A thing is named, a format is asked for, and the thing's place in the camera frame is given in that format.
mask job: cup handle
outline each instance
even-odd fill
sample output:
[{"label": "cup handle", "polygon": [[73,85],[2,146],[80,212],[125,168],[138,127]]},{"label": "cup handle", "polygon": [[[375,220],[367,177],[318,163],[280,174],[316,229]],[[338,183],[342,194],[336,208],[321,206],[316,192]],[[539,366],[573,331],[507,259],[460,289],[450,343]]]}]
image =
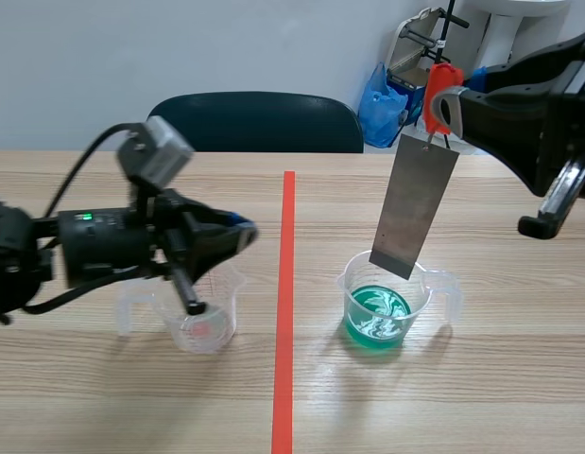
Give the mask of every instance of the cup handle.
[{"label": "cup handle", "polygon": [[[149,303],[151,304],[155,299],[153,291],[150,291],[150,286],[144,279],[133,279],[122,283],[118,301],[115,304],[115,324],[118,330],[118,336],[128,336],[132,331],[132,305],[135,303]],[[146,294],[135,294],[134,288],[146,286]]]},{"label": "cup handle", "polygon": [[431,293],[430,298],[437,295],[445,297],[445,321],[457,323],[464,307],[464,294],[458,288],[457,278],[446,271],[425,271],[422,277],[423,290]]},{"label": "cup handle", "polygon": [[438,294],[445,297],[445,321],[449,324],[459,322],[464,308],[464,294],[458,288],[436,288],[431,292],[431,298]]}]

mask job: chair backrest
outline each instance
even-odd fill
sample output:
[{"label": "chair backrest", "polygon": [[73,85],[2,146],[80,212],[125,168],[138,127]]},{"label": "chair backrest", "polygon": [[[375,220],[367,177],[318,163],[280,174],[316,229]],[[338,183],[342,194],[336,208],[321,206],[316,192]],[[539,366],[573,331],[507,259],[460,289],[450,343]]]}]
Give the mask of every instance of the chair backrest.
[{"label": "chair backrest", "polygon": [[159,115],[197,151],[362,153],[363,132],[345,104],[319,96],[224,92],[176,96]]}]

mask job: wooden table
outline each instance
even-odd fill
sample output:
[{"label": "wooden table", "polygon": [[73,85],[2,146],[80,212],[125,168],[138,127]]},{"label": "wooden table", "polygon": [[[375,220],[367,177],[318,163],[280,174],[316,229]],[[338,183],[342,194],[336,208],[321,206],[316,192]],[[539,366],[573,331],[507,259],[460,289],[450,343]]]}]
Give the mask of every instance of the wooden table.
[{"label": "wooden table", "polygon": [[[38,216],[77,158],[0,152],[0,197]],[[539,202],[489,157],[461,157],[421,262],[461,278],[461,323],[421,316],[390,355],[338,330],[334,284],[370,248],[392,156],[199,154],[175,186],[259,224],[217,356],[115,334],[115,288],[0,327],[0,453],[268,453],[282,181],[297,176],[294,452],[585,453],[585,202],[559,238],[521,237]],[[61,209],[124,206],[97,153]],[[62,291],[44,286],[37,301]]]}]

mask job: white wall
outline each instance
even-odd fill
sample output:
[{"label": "white wall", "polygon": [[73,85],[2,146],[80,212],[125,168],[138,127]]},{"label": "white wall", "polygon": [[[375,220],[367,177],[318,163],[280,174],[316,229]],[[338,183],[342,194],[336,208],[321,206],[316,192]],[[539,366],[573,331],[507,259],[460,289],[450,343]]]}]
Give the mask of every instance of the white wall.
[{"label": "white wall", "polygon": [[548,45],[575,38],[585,32],[585,0],[572,0],[562,13],[544,18],[526,18],[521,23],[513,46],[512,60],[547,47]]},{"label": "white wall", "polygon": [[390,32],[429,3],[0,0],[0,148],[83,148],[187,93],[298,92],[355,108]]}]

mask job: measuring cup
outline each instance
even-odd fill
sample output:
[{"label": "measuring cup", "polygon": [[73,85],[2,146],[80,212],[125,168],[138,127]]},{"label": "measuring cup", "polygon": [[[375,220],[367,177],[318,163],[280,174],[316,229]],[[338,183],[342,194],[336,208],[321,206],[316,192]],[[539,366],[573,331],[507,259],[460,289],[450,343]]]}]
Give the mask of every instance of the measuring cup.
[{"label": "measuring cup", "polygon": [[370,348],[400,346],[419,315],[445,298],[445,319],[457,322],[464,297],[456,278],[416,264],[408,281],[370,263],[371,251],[356,255],[338,276],[349,334]]},{"label": "measuring cup", "polygon": [[116,320],[120,335],[132,330],[132,306],[150,304],[166,325],[175,344],[191,353],[214,353],[235,332],[236,294],[246,282],[228,262],[204,274],[194,285],[199,300],[208,304],[203,314],[190,316],[183,310],[181,299],[170,282],[157,279],[130,281],[122,289]]}]

